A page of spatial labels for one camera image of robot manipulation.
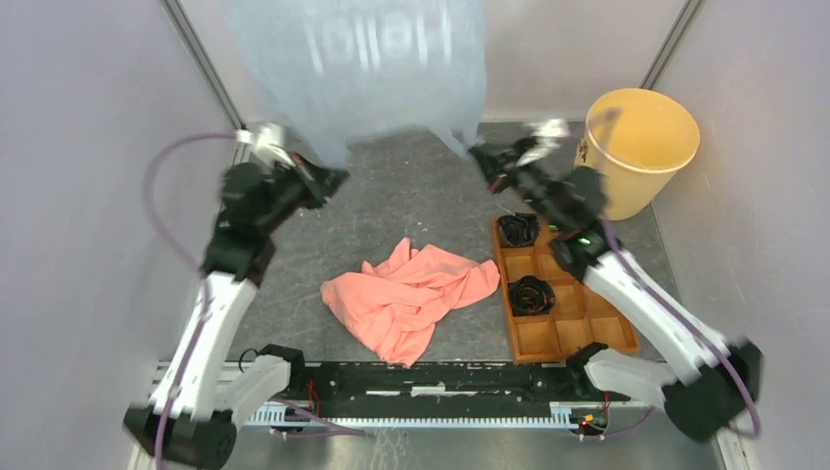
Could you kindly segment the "blue plastic trash bag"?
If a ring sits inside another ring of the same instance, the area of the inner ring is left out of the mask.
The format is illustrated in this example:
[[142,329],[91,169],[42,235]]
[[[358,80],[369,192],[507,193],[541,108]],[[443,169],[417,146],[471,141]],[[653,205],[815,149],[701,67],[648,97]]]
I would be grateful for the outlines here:
[[227,1],[267,115],[329,166],[349,146],[431,131],[464,156],[486,92],[480,1]]

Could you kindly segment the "yellow trash bin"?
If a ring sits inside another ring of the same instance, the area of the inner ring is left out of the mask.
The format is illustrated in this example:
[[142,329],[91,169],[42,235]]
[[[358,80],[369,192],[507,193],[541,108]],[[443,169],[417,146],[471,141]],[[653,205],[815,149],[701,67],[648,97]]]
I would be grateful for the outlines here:
[[589,108],[574,165],[603,175],[605,217],[624,220],[644,210],[693,160],[700,141],[695,119],[670,97],[618,89]]

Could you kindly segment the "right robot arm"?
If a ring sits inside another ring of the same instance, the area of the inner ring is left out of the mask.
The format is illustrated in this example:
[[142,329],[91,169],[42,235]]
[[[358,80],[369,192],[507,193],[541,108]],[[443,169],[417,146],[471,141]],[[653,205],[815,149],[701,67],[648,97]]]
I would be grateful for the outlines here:
[[660,362],[590,346],[572,359],[568,392],[589,400],[600,391],[660,410],[687,438],[705,442],[720,431],[746,439],[761,435],[757,409],[763,356],[749,340],[731,343],[668,295],[637,264],[601,216],[602,177],[578,166],[555,179],[522,142],[470,149],[491,193],[514,191],[558,230],[549,244],[560,268],[616,308],[658,350]]

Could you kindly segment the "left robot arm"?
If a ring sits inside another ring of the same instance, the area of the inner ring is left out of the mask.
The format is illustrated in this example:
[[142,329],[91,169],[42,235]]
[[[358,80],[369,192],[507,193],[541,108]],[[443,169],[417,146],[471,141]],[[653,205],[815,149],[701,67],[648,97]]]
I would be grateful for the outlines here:
[[298,350],[267,346],[226,387],[219,378],[242,317],[276,252],[276,229],[300,209],[323,207],[347,181],[344,169],[292,156],[291,165],[231,166],[204,258],[201,286],[173,360],[145,404],[132,404],[123,425],[157,465],[220,469],[239,430],[272,397],[299,397],[307,373]]

